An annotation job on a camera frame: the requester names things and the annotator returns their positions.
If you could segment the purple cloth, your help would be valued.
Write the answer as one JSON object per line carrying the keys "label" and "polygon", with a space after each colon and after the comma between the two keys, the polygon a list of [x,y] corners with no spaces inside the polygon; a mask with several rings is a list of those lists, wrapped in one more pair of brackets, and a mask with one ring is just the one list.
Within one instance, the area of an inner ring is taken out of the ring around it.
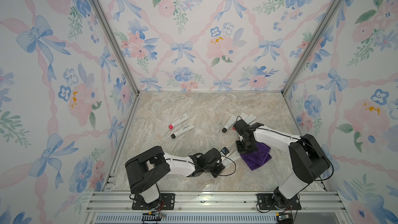
{"label": "purple cloth", "polygon": [[262,167],[272,159],[270,155],[271,148],[266,144],[258,143],[255,148],[257,149],[256,151],[240,154],[240,157],[252,171]]}

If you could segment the white tube black cap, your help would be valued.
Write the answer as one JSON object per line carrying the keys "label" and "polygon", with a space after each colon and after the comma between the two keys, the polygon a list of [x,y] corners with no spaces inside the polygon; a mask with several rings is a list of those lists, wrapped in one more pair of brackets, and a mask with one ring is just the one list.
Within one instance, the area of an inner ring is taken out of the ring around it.
{"label": "white tube black cap", "polygon": [[224,127],[222,128],[222,132],[226,133],[228,129],[234,125],[235,122],[236,122],[236,116],[232,115],[227,121],[227,123],[224,125]]}

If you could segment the white tube dark cap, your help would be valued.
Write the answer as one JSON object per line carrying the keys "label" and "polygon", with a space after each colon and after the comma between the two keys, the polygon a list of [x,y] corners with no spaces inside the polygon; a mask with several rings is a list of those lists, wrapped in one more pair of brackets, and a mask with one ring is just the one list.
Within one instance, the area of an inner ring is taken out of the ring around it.
{"label": "white tube dark cap", "polygon": [[171,135],[171,138],[172,138],[172,139],[175,139],[176,137],[179,137],[179,136],[185,134],[186,132],[188,132],[188,131],[190,131],[190,130],[192,130],[192,129],[194,129],[194,128],[195,128],[195,126],[194,126],[193,124],[190,123],[190,124],[188,124],[188,125],[182,127],[180,130],[174,132],[174,133]]}

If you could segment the white toothpaste tube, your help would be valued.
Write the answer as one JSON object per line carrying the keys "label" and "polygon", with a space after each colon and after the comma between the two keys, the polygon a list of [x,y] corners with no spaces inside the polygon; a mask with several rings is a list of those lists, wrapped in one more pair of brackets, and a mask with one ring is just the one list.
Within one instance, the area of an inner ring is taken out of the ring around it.
{"label": "white toothpaste tube", "polygon": [[244,119],[244,121],[245,121],[247,124],[251,124],[251,123],[253,123],[256,119],[257,119],[256,116],[254,116],[253,114],[250,114],[248,117],[246,117],[246,118]]}

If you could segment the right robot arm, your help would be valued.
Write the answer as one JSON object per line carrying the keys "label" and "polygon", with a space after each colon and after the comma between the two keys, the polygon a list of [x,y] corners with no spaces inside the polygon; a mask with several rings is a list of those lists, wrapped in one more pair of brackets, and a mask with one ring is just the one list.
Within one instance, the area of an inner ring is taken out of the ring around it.
{"label": "right robot arm", "polygon": [[251,170],[256,170],[271,160],[271,148],[284,151],[290,156],[293,172],[274,190],[273,199],[278,207],[298,198],[298,194],[326,172],[332,163],[317,140],[310,134],[290,135],[264,126],[247,124],[238,120],[234,130],[239,135],[237,152]]}

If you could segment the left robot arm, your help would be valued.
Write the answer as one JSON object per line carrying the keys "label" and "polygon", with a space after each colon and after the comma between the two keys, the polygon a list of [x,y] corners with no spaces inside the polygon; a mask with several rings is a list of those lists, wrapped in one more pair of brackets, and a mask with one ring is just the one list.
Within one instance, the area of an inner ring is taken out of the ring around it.
{"label": "left robot arm", "polygon": [[226,168],[222,160],[229,153],[224,147],[221,150],[213,148],[205,154],[178,157],[165,153],[161,146],[155,146],[125,163],[130,192],[141,197],[144,205],[156,207],[162,200],[157,186],[160,179],[168,174],[198,177],[204,173],[216,178]]}

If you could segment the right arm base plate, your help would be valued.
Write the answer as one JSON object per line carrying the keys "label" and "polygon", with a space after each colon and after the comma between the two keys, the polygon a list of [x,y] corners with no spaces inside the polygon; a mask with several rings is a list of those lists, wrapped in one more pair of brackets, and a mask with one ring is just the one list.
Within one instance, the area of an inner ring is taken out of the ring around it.
{"label": "right arm base plate", "polygon": [[272,193],[256,194],[257,207],[260,211],[278,210],[285,211],[287,208],[291,210],[301,210],[299,195],[295,195],[292,199],[285,199],[283,196]]}

